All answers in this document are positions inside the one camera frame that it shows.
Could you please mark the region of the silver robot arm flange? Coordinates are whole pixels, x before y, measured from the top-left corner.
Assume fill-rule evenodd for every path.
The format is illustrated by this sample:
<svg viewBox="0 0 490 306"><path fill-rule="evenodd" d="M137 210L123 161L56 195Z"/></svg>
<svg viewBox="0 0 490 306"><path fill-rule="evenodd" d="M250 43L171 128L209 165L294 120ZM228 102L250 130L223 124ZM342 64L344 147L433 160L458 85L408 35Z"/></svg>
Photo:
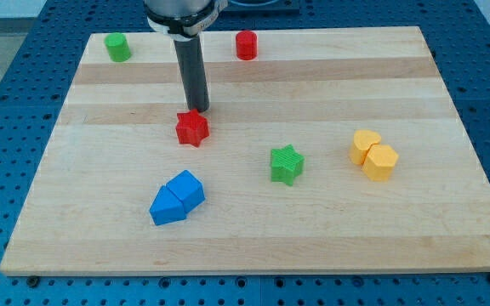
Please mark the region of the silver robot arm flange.
<svg viewBox="0 0 490 306"><path fill-rule="evenodd" d="M227 0L144 0L149 26L185 42L209 28L228 6Z"/></svg>

